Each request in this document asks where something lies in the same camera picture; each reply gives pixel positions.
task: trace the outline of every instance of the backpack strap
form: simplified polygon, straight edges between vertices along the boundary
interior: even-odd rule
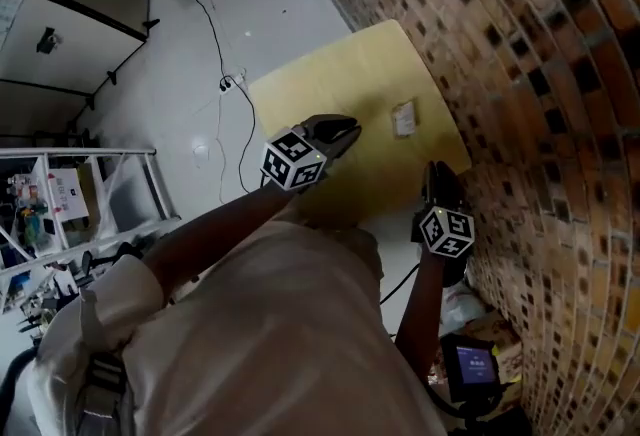
[[[78,435],[120,435],[120,411],[127,390],[127,373],[118,353],[104,352],[108,343],[96,313],[96,295],[80,292],[82,339],[89,353],[84,391],[79,399]]]

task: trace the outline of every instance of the fiducial marker cube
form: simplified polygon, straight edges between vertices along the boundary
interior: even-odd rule
[[[457,258],[475,240],[473,217],[434,206],[420,223],[420,230],[429,251]]]
[[[317,182],[327,157],[290,128],[283,128],[264,146],[260,170],[285,191]]]

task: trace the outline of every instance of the person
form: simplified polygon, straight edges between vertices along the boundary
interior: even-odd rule
[[[321,151],[332,160],[346,150]],[[216,208],[142,260],[123,257],[58,313],[29,379],[43,434],[111,416],[108,397],[85,400],[81,415],[74,406],[97,375],[86,372],[87,353],[119,349],[133,406],[127,434],[444,436],[421,383],[438,348],[444,259],[423,246],[394,344],[375,239],[312,228],[296,196],[272,181]]]

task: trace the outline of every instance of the power strip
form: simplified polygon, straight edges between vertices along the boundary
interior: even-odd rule
[[[228,80],[229,84],[231,84],[231,86],[229,86],[228,88],[225,87],[224,84],[220,85],[220,90],[219,90],[220,96],[228,95],[234,89],[238,89],[238,86],[236,86],[236,84],[238,84],[239,86],[242,85],[242,83],[244,82],[244,73],[238,73],[237,75],[234,75],[233,80],[236,81],[235,84],[231,80]]]

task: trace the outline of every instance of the wall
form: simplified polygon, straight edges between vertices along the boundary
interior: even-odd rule
[[[640,424],[638,0],[338,0],[401,22],[473,157],[472,270],[538,432]]]

